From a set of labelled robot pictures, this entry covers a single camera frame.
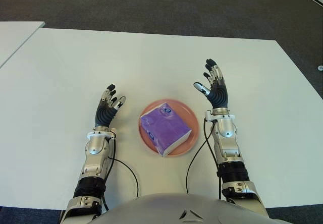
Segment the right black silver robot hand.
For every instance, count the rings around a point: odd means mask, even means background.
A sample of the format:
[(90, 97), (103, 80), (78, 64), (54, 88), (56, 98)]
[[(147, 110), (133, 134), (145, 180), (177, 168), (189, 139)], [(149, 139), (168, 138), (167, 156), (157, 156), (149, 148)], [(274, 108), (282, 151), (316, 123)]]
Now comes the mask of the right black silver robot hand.
[(194, 88), (202, 93), (211, 103), (212, 108), (228, 108), (228, 92), (225, 84), (224, 76), (213, 59), (207, 59), (204, 72), (204, 77), (208, 80), (210, 88), (207, 88), (200, 82), (193, 84)]

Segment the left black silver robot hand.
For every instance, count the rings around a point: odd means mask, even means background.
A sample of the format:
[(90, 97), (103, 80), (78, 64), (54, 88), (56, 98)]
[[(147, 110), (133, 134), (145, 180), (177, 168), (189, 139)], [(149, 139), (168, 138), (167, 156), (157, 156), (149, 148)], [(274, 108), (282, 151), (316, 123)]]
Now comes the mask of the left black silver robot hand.
[(118, 110), (124, 105), (126, 97), (114, 97), (116, 86), (109, 85), (99, 100), (95, 114), (95, 127), (109, 127), (111, 121), (116, 116)]

